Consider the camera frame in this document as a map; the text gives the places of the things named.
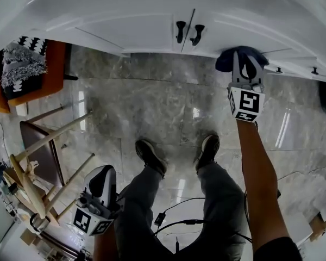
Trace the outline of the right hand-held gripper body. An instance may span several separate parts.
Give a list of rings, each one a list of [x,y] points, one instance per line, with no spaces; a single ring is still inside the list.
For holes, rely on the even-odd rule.
[[[264,108],[262,79],[233,78],[227,89],[232,117],[256,123]]]

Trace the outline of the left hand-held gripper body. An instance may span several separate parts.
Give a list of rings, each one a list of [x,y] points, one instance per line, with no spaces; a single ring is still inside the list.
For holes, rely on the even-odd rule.
[[[87,236],[103,234],[124,211],[124,203],[124,198],[116,200],[115,197],[114,203],[106,205],[99,198],[82,192],[76,201],[72,225]]]

